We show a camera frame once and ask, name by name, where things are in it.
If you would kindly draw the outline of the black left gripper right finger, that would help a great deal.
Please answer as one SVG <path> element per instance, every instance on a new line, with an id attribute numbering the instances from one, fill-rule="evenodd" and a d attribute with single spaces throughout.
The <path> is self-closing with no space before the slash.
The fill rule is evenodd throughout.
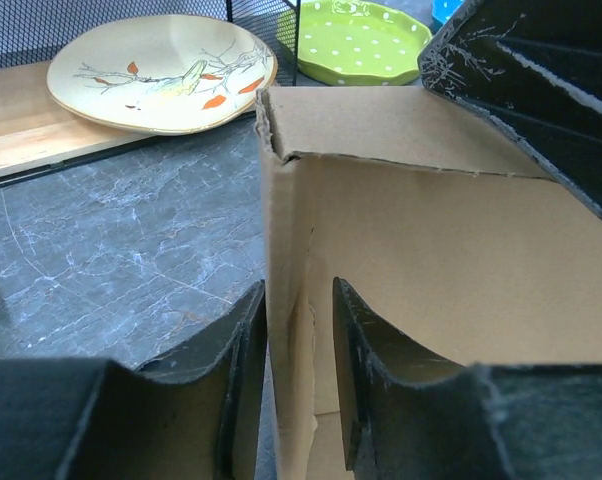
<path id="1" fill-rule="evenodd" d="M 358 479 L 602 479 L 602 364 L 457 364 L 332 284 L 345 466 Z"/>

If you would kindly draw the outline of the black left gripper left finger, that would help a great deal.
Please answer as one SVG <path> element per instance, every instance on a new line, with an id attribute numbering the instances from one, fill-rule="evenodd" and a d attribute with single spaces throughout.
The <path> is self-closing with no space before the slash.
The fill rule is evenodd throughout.
<path id="1" fill-rule="evenodd" d="M 0 479 L 250 479 L 266 358 L 265 285 L 136 369 L 0 359 Z"/>

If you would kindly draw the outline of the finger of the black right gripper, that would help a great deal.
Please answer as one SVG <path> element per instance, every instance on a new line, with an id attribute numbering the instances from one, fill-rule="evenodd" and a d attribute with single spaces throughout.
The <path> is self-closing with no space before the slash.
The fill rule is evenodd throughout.
<path id="1" fill-rule="evenodd" d="M 602 1 L 465 1 L 418 65 L 602 220 Z"/>

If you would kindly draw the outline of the brown cardboard box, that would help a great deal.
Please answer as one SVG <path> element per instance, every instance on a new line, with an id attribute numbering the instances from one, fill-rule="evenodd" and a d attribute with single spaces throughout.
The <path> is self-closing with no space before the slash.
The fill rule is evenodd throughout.
<path id="1" fill-rule="evenodd" d="M 332 284 L 457 364 L 602 364 L 602 220 L 419 87 L 257 94 L 282 479 L 347 470 Z"/>

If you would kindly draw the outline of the blue dotted plate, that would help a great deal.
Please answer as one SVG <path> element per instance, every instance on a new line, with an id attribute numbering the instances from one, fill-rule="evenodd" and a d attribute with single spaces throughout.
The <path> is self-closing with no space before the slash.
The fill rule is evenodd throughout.
<path id="1" fill-rule="evenodd" d="M 433 0 L 431 18 L 434 30 L 439 30 L 464 3 L 464 0 Z"/>

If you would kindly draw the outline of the green dotted plate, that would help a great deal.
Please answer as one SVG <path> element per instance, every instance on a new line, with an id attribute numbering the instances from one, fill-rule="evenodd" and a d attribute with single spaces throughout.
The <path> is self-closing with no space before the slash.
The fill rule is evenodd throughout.
<path id="1" fill-rule="evenodd" d="M 305 76 L 334 86 L 400 86 L 419 76 L 430 29 L 369 1 L 308 1 L 277 18 L 276 38 Z"/>

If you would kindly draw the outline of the beige leaf pattern plate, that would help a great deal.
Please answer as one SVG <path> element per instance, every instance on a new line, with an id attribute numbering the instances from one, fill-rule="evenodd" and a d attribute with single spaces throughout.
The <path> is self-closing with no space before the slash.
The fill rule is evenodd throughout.
<path id="1" fill-rule="evenodd" d="M 278 61 L 248 30 L 185 14 L 99 25 L 49 64 L 52 99 L 100 125 L 152 135 L 186 135 L 223 125 L 270 86 Z"/>

